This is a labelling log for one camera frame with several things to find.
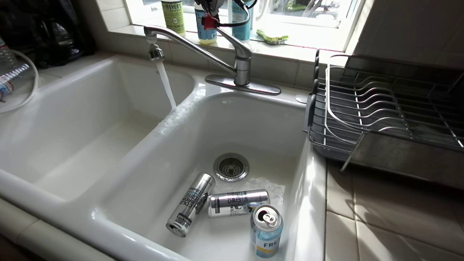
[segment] green bottle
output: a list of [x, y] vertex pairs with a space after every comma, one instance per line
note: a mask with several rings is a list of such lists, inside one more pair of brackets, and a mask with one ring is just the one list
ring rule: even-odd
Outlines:
[[182, 0], [161, 0], [166, 27], [185, 36], [184, 11]]

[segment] window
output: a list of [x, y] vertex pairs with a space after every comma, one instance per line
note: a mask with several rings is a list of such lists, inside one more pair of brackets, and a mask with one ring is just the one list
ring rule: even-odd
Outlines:
[[[228, 21], [228, 1], [219, 10]], [[260, 40], [256, 29], [284, 32], [287, 44], [344, 51], [356, 13], [364, 0], [258, 0], [254, 7], [251, 39]], [[194, 0], [182, 0], [186, 30], [196, 32]], [[164, 25], [161, 0], [126, 0], [132, 23]]]

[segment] faucet base plate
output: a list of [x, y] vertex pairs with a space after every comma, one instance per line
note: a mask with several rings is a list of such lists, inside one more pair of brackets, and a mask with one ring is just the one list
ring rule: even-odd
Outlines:
[[232, 88], [240, 91], [248, 91], [266, 95], [279, 95], [282, 91], [279, 87], [270, 84], [250, 82], [246, 86], [236, 85], [233, 77], [211, 74], [206, 77], [206, 82], [222, 87]]

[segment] drain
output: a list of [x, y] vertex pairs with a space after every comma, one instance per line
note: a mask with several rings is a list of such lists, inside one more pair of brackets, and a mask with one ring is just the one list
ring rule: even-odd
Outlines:
[[224, 181], [239, 181], [249, 171], [250, 166], [248, 165], [248, 161], [237, 153], [223, 154], [214, 161], [214, 173]]

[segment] sink basin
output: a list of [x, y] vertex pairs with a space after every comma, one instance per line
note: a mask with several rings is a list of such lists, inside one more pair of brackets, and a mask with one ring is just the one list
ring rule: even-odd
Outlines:
[[[63, 200], [86, 191], [171, 111], [155, 65], [119, 57], [39, 89], [0, 116], [0, 169]], [[192, 77], [169, 71], [182, 102]]]
[[[297, 234], [307, 229], [298, 225], [297, 215], [308, 190], [303, 115], [301, 106], [253, 94], [224, 92], [205, 98], [106, 197], [102, 218], [192, 261], [259, 260], [250, 247], [249, 215], [208, 218], [204, 209], [186, 238], [166, 229], [192, 181], [205, 172], [216, 179], [214, 193], [267, 189], [284, 220], [280, 250], [270, 260], [296, 260]], [[247, 159], [250, 171], [243, 180], [225, 182], [214, 175], [213, 163], [225, 153]]]

